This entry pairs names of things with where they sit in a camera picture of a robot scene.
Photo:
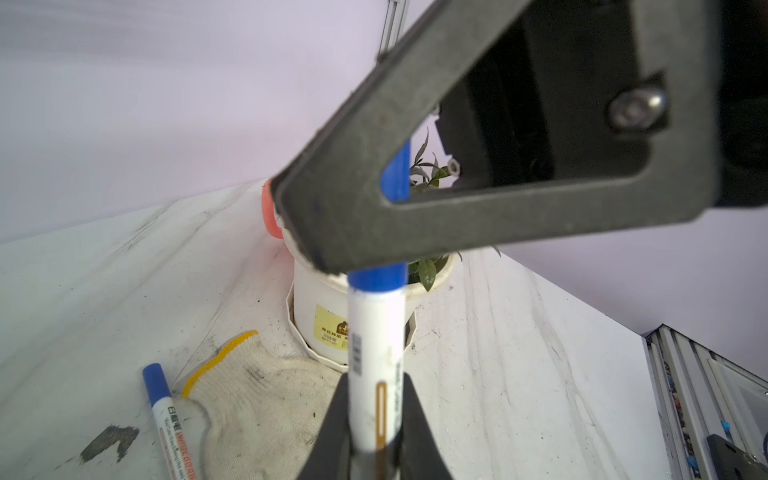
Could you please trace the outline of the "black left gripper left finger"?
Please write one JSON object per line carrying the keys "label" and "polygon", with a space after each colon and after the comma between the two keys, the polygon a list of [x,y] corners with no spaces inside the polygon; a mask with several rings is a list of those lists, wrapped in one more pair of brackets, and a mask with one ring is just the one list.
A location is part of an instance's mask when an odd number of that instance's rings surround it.
{"label": "black left gripper left finger", "polygon": [[297,480],[348,480],[351,439],[348,418],[349,382],[342,374],[315,444]]}

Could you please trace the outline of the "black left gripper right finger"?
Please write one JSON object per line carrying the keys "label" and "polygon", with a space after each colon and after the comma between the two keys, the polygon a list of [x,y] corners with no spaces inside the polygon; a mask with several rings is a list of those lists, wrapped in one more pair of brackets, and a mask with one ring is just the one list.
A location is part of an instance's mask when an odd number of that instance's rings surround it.
{"label": "black left gripper right finger", "polygon": [[403,410],[398,452],[400,478],[451,480],[411,377],[403,374]]}

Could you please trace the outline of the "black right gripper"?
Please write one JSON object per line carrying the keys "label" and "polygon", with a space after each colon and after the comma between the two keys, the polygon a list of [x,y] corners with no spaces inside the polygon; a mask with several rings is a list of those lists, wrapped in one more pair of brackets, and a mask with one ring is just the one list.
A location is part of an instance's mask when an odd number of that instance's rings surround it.
{"label": "black right gripper", "polygon": [[[444,95],[438,131],[467,191],[387,200],[384,170]],[[272,195],[331,274],[762,207],[767,5],[436,2]]]}

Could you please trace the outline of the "white marker pen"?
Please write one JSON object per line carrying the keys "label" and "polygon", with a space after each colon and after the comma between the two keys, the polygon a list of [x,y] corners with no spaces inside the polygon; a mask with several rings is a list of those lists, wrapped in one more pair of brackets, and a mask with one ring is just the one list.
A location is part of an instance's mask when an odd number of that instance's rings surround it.
{"label": "white marker pen", "polygon": [[351,479],[393,479],[402,429],[405,295],[353,289],[348,302]]}
{"label": "white marker pen", "polygon": [[161,365],[153,363],[146,366],[142,377],[170,478],[197,479],[178,411]]}

